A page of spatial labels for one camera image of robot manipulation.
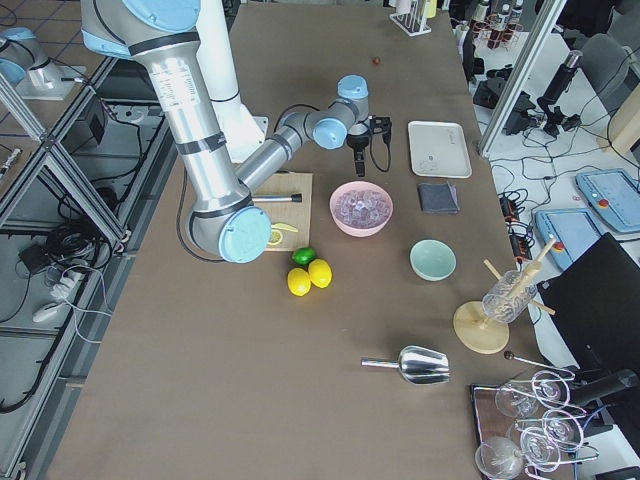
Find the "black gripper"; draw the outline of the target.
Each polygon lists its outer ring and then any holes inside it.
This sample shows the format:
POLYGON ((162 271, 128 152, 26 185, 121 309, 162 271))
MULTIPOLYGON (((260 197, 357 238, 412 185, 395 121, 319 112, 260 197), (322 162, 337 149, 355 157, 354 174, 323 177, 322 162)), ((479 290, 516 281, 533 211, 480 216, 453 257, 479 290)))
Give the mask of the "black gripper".
POLYGON ((366 174, 365 148, 374 135, 381 135, 383 143, 391 144, 391 118, 387 116, 369 116, 363 122, 355 125, 355 132, 347 135, 346 143, 354 151, 354 168, 356 176, 363 178, 366 174))

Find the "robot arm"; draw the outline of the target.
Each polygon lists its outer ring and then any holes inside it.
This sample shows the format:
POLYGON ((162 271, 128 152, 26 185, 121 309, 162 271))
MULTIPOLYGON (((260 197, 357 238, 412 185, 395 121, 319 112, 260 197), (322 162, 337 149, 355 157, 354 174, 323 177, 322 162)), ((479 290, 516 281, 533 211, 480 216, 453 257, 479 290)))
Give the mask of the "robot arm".
POLYGON ((85 72, 81 65, 58 65, 28 28, 1 33, 1 74, 23 99, 64 100, 85 72))
POLYGON ((189 240, 222 261, 247 263, 266 249, 268 214, 252 194, 305 142, 340 148, 370 118, 364 77, 347 75, 325 110, 292 113, 240 165, 231 160, 212 102, 211 80, 232 64, 203 72, 208 54, 228 55, 228 26, 217 1, 84 1, 85 46, 147 71, 196 193, 189 240))

